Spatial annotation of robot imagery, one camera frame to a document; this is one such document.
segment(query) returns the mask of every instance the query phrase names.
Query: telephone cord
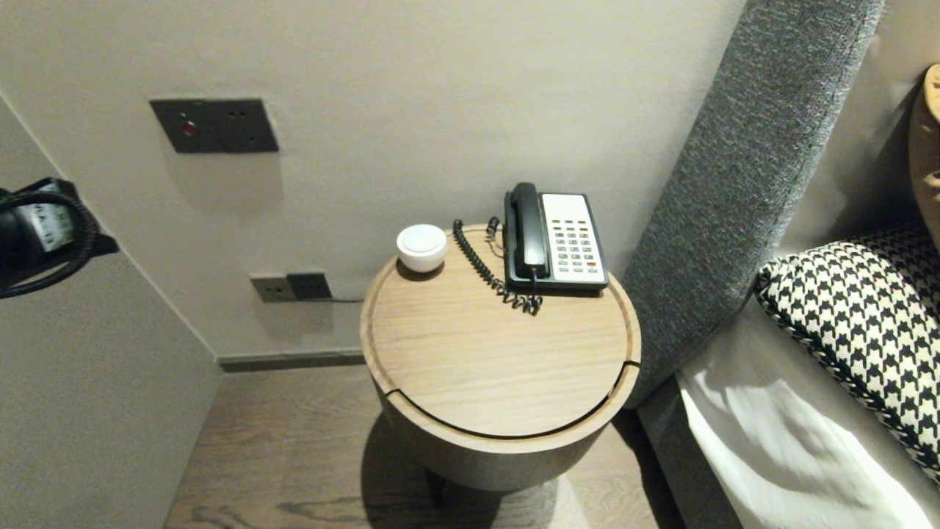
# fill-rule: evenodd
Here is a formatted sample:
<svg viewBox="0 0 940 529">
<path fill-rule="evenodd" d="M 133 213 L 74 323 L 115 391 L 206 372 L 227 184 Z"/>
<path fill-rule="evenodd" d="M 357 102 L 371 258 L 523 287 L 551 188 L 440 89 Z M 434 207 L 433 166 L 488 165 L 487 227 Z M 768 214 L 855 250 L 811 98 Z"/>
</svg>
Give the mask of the telephone cord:
<svg viewBox="0 0 940 529">
<path fill-rule="evenodd" d="M 494 216 L 487 224 L 487 235 L 489 237 L 494 237 L 498 227 L 499 219 Z M 536 294 L 537 284 L 534 279 L 532 280 L 532 294 L 527 296 L 525 294 L 512 292 L 509 288 L 507 288 L 506 283 L 503 280 L 497 278 L 493 271 L 490 270 L 490 267 L 483 263 L 483 260 L 479 258 L 477 253 L 470 246 L 470 243 L 463 235 L 462 220 L 454 220 L 453 233 L 454 240 L 457 241 L 457 246 L 461 248 L 463 255 L 465 255 L 466 258 L 470 261 L 470 264 L 473 265 L 483 281 L 486 282 L 486 284 L 489 285 L 491 289 L 495 290 L 497 296 L 502 297 L 503 303 L 511 304 L 513 309 L 522 309 L 523 313 L 532 314 L 533 316 L 539 313 L 539 309 L 541 309 L 542 296 L 538 296 Z"/>
<path fill-rule="evenodd" d="M 44 288 L 49 288 L 69 278 L 81 270 L 88 264 L 88 261 L 91 260 L 92 252 L 95 248 L 95 238 L 98 236 L 98 222 L 95 221 L 95 217 L 91 215 L 80 201 L 61 193 L 29 191 L 6 195 L 4 198 L 0 199 L 0 212 L 33 204 L 56 204 L 71 209 L 82 221 L 81 226 L 75 230 L 82 237 L 82 242 L 79 245 L 78 252 L 75 254 L 75 258 L 68 264 L 62 266 L 51 275 L 38 280 L 0 290 L 0 299 L 22 296 Z"/>
</svg>

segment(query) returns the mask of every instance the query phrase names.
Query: telephone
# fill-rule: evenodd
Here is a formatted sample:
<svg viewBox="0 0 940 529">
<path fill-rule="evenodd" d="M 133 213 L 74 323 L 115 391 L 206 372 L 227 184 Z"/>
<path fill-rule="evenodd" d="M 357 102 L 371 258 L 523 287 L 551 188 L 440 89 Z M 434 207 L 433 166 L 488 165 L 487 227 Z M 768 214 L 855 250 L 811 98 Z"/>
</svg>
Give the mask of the telephone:
<svg viewBox="0 0 940 529">
<path fill-rule="evenodd" d="M 519 183 L 506 193 L 505 207 L 505 281 L 497 279 L 467 244 L 461 221 L 454 221 L 453 230 L 463 253 L 505 302 L 535 315 L 540 294 L 596 296 L 607 286 L 601 238 L 588 197 L 539 193 L 533 184 Z M 490 220 L 488 235 L 495 236 L 498 224 L 497 218 Z"/>
</svg>

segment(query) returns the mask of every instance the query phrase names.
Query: pillow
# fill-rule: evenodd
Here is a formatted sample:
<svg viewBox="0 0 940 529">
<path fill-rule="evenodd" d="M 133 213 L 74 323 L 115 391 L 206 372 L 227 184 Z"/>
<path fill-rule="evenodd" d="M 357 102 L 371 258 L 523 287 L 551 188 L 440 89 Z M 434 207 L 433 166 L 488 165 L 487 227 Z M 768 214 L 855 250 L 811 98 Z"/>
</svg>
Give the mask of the pillow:
<svg viewBox="0 0 940 529">
<path fill-rule="evenodd" d="M 940 251 L 940 64 L 924 76 L 923 90 L 914 101 L 907 154 L 911 186 L 920 215 Z"/>
<path fill-rule="evenodd" d="M 755 294 L 940 487 L 940 254 L 923 224 L 772 261 Z"/>
</svg>

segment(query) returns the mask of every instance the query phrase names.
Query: houndstooth pillow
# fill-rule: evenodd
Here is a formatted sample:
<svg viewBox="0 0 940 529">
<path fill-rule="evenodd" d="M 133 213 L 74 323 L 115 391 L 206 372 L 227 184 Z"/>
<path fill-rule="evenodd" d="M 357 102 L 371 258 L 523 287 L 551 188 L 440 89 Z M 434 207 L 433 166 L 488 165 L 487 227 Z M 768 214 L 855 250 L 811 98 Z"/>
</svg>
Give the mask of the houndstooth pillow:
<svg viewBox="0 0 940 529">
<path fill-rule="evenodd" d="M 940 486 L 940 254 L 923 224 L 772 261 L 755 292 Z"/>
</svg>

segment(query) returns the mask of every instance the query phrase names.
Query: headboard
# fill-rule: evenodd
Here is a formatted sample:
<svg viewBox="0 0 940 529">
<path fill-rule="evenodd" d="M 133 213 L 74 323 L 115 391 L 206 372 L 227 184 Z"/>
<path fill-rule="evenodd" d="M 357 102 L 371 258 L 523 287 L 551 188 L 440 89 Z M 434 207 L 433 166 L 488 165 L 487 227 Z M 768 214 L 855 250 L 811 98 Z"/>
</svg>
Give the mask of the headboard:
<svg viewBox="0 0 940 529">
<path fill-rule="evenodd" d="M 740 310 L 819 163 L 884 0 L 749 0 L 623 276 L 635 408 Z"/>
</svg>

